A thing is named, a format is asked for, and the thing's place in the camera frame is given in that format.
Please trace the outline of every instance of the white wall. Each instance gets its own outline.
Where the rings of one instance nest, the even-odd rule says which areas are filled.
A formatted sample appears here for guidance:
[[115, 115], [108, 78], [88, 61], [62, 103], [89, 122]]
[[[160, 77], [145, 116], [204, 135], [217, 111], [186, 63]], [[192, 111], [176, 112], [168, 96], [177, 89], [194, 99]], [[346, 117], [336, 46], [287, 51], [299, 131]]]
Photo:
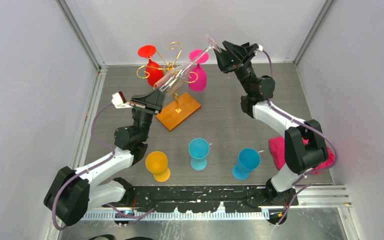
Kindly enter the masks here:
[[[205, 35], [221, 44], [259, 43], [274, 62], [292, 62], [313, 25], [324, 0], [72, 0], [76, 1], [107, 65], [143, 64], [137, 55], [143, 45], [155, 45], [167, 61], [177, 52], [207, 46]], [[208, 63], [215, 63], [210, 54]], [[266, 62], [263, 55], [255, 62]]]
[[384, 2], [336, 1], [298, 66], [364, 239], [384, 239]]
[[0, 1], [0, 239], [44, 239], [95, 76], [56, 1]]

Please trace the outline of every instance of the metal table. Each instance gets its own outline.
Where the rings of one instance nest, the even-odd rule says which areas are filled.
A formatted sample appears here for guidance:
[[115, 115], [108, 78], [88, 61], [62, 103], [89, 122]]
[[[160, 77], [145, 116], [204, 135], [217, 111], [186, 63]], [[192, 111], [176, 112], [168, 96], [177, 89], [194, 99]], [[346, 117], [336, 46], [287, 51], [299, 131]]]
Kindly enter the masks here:
[[[242, 112], [240, 97], [245, 92], [236, 76], [223, 74], [216, 65], [204, 65], [207, 72], [207, 88], [203, 92], [189, 90], [187, 83], [180, 87], [179, 94], [190, 93], [202, 108], [169, 132], [155, 117], [149, 132], [147, 154], [161, 151], [168, 157], [171, 177], [159, 183], [154, 180], [145, 167], [145, 159], [136, 165], [124, 169], [113, 177], [123, 177], [134, 186], [140, 185], [241, 185], [265, 184], [267, 179], [277, 173], [273, 157], [269, 152], [268, 141], [279, 135], [263, 122], [250, 118]], [[254, 64], [259, 75], [269, 75], [268, 64]], [[108, 68], [99, 109], [111, 101], [113, 93], [122, 91], [126, 99], [132, 95], [145, 94], [152, 88], [145, 79], [136, 76], [138, 66], [111, 66]], [[274, 64], [276, 88], [273, 102], [302, 119], [309, 120], [311, 115], [301, 87], [301, 83], [292, 63]], [[168, 96], [165, 104], [173, 101]], [[95, 136], [106, 142], [114, 142], [114, 131], [133, 122], [129, 109], [110, 107], [104, 111], [95, 125]], [[210, 143], [208, 165], [202, 171], [190, 166], [188, 145], [194, 138], [204, 138]], [[260, 152], [261, 164], [246, 180], [237, 180], [232, 175], [239, 152], [244, 148], [253, 148]], [[90, 141], [85, 163], [93, 162], [106, 155], [109, 150]], [[301, 181], [302, 184], [332, 184], [329, 172], [312, 175]]]

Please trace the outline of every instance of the gold metal hook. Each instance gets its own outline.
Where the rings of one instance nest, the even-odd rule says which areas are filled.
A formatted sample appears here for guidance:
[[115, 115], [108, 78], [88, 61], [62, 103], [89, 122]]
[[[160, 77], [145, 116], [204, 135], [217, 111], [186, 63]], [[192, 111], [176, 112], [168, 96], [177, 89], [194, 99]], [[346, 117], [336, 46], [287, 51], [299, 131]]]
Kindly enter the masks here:
[[140, 76], [139, 75], [139, 70], [143, 69], [143, 68], [151, 68], [151, 69], [157, 69], [157, 70], [164, 70], [164, 68], [161, 68], [161, 67], [154, 67], [154, 66], [140, 66], [137, 70], [136, 70], [136, 76], [138, 76], [139, 78], [141, 79], [147, 79], [150, 77], [150, 73], [147, 72], [147, 71], [143, 71], [145, 73], [146, 76]]
[[193, 81], [184, 81], [185, 83], [193, 84], [193, 83], [195, 83], [198, 80], [198, 73], [196, 73], [194, 71], [189, 72], [189, 78], [191, 77], [191, 74], [195, 74], [195, 76], [196, 76], [195, 80], [193, 80]]
[[183, 45], [182, 45], [180, 42], [178, 42], [178, 41], [174, 41], [174, 42], [172, 42], [172, 43], [170, 43], [170, 44], [168, 45], [168, 48], [170, 48], [170, 50], [175, 50], [178, 46], [180, 46], [180, 50], [179, 50], [179, 53], [177, 54], [176, 59], [175, 59], [174, 62], [173, 62], [173, 65], [176, 64], [176, 62], [178, 61], [178, 59], [179, 59], [179, 57], [180, 57], [180, 54], [182, 53], [182, 50], [183, 50]]

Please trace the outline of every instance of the clear glass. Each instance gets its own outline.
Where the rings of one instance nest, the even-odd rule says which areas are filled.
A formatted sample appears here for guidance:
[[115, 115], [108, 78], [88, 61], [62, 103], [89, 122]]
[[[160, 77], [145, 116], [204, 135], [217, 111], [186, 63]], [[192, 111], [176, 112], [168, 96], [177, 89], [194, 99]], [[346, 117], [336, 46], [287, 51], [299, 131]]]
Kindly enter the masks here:
[[208, 46], [193, 60], [188, 61], [182, 65], [175, 67], [173, 70], [167, 72], [160, 80], [158, 80], [155, 86], [166, 96], [173, 94], [185, 81], [189, 80], [189, 73], [191, 69], [194, 68], [194, 65], [197, 63], [205, 53], [214, 49], [218, 52], [221, 52], [219, 46], [216, 42], [207, 35]]

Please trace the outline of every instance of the pink wine glass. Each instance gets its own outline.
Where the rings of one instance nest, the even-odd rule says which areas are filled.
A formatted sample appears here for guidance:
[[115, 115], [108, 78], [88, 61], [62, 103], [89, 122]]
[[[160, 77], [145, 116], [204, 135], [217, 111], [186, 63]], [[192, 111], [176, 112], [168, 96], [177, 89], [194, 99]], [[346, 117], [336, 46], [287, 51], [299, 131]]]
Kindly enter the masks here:
[[[200, 53], [203, 51], [201, 49], [193, 50], [189, 53], [189, 59], [192, 61], [194, 58], [196, 58]], [[209, 58], [208, 53], [205, 53], [198, 61], [196, 62], [197, 65], [194, 67], [191, 72], [196, 73], [190, 73], [189, 74], [189, 88], [190, 90], [194, 92], [201, 92], [207, 87], [207, 73], [205, 72], [205, 69], [201, 67], [200, 64], [205, 63]]]

